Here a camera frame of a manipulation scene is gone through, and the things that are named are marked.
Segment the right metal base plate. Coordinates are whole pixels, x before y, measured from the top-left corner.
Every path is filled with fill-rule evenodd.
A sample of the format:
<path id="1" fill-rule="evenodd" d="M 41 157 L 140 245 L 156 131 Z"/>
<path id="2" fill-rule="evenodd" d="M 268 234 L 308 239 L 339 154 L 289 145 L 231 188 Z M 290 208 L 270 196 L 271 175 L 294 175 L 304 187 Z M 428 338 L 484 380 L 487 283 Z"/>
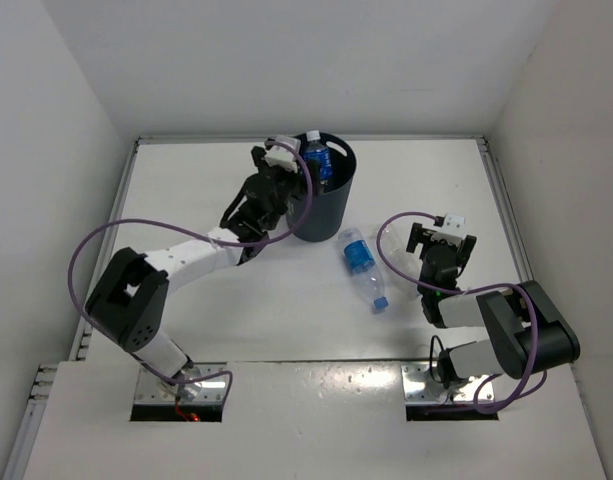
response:
<path id="1" fill-rule="evenodd" d="M 464 383 L 445 388 L 431 377 L 427 361 L 413 361 L 401 366 L 402 386 L 406 406 L 472 406 L 474 399 L 492 403 L 495 394 L 488 375 L 471 376 Z"/>

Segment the bottle blue label no cap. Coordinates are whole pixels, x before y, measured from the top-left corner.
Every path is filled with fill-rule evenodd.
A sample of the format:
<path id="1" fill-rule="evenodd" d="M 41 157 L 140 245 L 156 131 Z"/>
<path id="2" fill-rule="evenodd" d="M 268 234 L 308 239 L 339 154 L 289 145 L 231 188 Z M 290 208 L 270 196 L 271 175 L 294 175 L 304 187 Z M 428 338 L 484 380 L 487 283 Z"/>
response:
<path id="1" fill-rule="evenodd" d="M 331 186 L 333 178 L 332 158 L 329 148 L 322 141 L 318 130 L 306 132 L 306 146 L 303 158 L 316 166 L 319 191 L 326 192 Z"/>

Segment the dark grey plastic bin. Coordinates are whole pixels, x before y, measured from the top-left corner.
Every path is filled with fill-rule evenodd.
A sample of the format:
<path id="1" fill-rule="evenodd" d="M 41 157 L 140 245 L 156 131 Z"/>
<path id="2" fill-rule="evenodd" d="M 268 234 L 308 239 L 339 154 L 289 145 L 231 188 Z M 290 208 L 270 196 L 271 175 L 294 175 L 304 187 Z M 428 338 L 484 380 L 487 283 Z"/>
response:
<path id="1" fill-rule="evenodd" d="M 307 194 L 295 193 L 289 197 L 286 221 L 289 230 L 299 239 L 322 242 L 333 237 L 339 230 L 349 197 L 352 179 L 357 169 L 357 159 L 350 146 L 337 136 L 321 133 L 322 141 L 329 148 L 333 178 L 329 189 L 320 195 L 312 195 L 311 208 L 306 219 L 296 228 L 306 212 Z M 301 141 L 300 155 L 306 146 L 306 133 L 297 136 Z"/>

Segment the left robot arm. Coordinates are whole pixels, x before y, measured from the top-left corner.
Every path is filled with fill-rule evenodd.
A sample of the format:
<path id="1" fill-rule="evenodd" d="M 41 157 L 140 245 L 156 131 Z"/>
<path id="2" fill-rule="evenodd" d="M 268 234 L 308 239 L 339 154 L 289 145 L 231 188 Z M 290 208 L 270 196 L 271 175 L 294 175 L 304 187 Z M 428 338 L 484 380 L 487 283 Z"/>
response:
<path id="1" fill-rule="evenodd" d="M 251 151 L 255 174 L 246 179 L 219 225 L 207 234 L 190 232 L 189 241 L 163 250 L 116 252 L 83 307 L 91 326 L 170 386 L 208 380 L 164 332 L 168 296 L 220 269 L 240 266 L 274 243 L 274 230 L 298 190 L 313 200 L 314 185 L 297 148 L 269 139 Z"/>

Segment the clear unlabelled plastic bottle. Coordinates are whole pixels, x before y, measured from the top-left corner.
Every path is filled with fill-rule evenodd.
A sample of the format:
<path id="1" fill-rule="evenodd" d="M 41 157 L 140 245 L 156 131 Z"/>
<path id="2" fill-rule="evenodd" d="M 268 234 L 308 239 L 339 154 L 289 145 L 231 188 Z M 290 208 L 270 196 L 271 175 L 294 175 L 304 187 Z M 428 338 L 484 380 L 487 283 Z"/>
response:
<path id="1" fill-rule="evenodd" d="M 383 231 L 381 246 L 387 260 L 400 272 L 408 277 L 419 279 L 420 267 L 411 253 L 406 251 L 406 244 L 397 229 L 389 224 Z M 390 267 L 386 267 L 388 278 L 393 286 L 405 297 L 414 300 L 419 296 L 417 285 L 399 276 Z"/>

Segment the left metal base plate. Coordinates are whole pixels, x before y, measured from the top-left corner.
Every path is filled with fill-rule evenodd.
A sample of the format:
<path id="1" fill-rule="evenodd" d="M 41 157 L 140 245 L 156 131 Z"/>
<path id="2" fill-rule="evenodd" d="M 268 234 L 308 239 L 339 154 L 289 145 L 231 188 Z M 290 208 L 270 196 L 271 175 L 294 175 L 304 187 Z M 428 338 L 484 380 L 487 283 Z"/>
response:
<path id="1" fill-rule="evenodd" d="M 182 371 L 182 380 L 191 383 L 172 385 L 149 372 L 139 370 L 134 404 L 140 406 L 219 406 L 227 399 L 233 374 L 225 364 L 196 363 Z"/>

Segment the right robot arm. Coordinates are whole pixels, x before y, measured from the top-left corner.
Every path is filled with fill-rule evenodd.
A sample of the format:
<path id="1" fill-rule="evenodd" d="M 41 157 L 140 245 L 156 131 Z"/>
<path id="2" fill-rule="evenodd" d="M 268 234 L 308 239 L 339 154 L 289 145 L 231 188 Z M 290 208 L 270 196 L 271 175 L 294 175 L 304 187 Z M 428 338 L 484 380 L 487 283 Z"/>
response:
<path id="1" fill-rule="evenodd" d="M 519 284 L 526 294 L 509 289 L 478 295 L 446 295 L 424 289 L 422 309 L 428 322 L 443 329 L 481 327 L 486 340 L 445 348 L 436 360 L 436 381 L 446 388 L 471 377 L 505 374 L 522 378 L 531 352 L 532 326 L 537 322 L 534 373 L 573 363 L 581 354 L 580 341 L 561 312 L 536 281 Z"/>

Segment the metal base plate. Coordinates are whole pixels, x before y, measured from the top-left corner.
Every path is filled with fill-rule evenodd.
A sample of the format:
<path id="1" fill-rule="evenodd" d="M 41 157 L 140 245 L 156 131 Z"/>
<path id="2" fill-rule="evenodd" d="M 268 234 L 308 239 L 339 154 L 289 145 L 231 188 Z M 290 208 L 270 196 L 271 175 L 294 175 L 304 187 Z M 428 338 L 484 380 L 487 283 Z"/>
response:
<path id="1" fill-rule="evenodd" d="M 406 406 L 472 406 L 474 399 L 492 403 L 495 394 L 488 375 L 471 376 L 464 383 L 445 388 L 431 377 L 427 361 L 413 361 L 401 366 L 402 386 Z"/>
<path id="2" fill-rule="evenodd" d="M 233 374 L 225 364 L 196 363 L 182 371 L 182 380 L 191 383 L 172 385 L 149 372 L 139 370 L 134 404 L 140 406 L 219 406 L 227 399 Z"/>

